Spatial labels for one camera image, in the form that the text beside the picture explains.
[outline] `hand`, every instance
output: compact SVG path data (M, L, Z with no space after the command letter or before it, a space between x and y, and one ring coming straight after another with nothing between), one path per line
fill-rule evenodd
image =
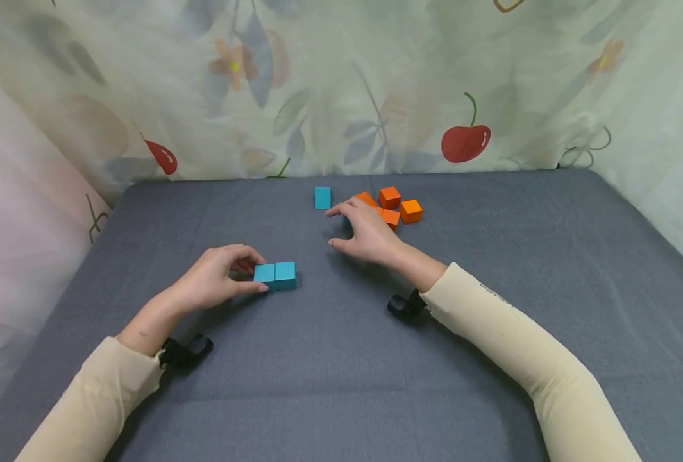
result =
M328 242L337 251L389 267L405 247L380 215L359 198L351 198L326 211L326 217L335 215L348 218L354 228L351 239L331 239Z
M269 288L261 282L239 282L229 277L229 271L254 274L257 264L267 261L249 245L209 248L166 292L175 305L188 311L220 305L239 293L266 292Z

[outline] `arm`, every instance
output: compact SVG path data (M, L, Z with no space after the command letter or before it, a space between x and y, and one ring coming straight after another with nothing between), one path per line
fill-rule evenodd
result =
M72 383L22 449L16 462L100 462L128 415L158 389L156 355L180 320L239 293L267 291L259 282L236 282L229 270L253 273L266 263L248 245L208 249L166 291L143 306L117 339L107 337L85 360Z
M602 388L547 331L453 263L401 242L361 201L328 211L350 219L355 237L332 239L341 252L384 264L418 288L432 316L477 346L534 401L552 462L640 462Z

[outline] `curtain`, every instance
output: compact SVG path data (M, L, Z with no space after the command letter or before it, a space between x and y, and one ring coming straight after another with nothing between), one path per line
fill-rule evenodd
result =
M109 210L0 88L0 394Z
M0 83L151 179L554 169L654 0L0 0Z
M639 33L615 40L625 49L620 68L594 106L605 131L569 155L592 157L593 169L683 254L683 1L662 2Z

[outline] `cube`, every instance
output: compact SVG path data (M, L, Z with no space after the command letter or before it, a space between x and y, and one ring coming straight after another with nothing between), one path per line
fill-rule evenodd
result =
M380 196L377 198L383 209L397 209L400 206L400 193L395 186L380 189Z
M274 264L274 283L278 291L288 291L298 286L296 272L294 272L294 262Z
M395 210L383 210L383 220L388 224L391 230L398 232L398 222L400 220L400 213Z
M400 219L403 223L415 223L423 217L423 209L417 200L404 200L400 203Z
M355 198L360 198L365 204L369 205L370 207L377 206L377 203L374 199L372 199L372 196L370 196L367 191L355 195Z
M274 264L257 264L254 267L254 282L263 282L269 287L269 291L277 290L274 282Z
M316 210L331 208L331 188L316 188Z

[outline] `forearm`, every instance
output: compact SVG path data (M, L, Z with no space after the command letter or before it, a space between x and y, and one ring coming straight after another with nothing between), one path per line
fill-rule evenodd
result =
M156 355L184 313L170 292L162 292L143 306L117 339L105 339L17 460L102 461L128 415L157 390L162 371Z
M16 462L100 462L128 415L158 389L158 360L108 337L22 449Z
M182 306L178 300L180 298L173 296L171 289L149 300L118 334L118 341L142 355L156 355L175 326L190 311L190 307Z
M641 460L598 381L569 350L456 264L444 272L430 259L410 259L398 271L425 291L434 318L526 389L552 462Z

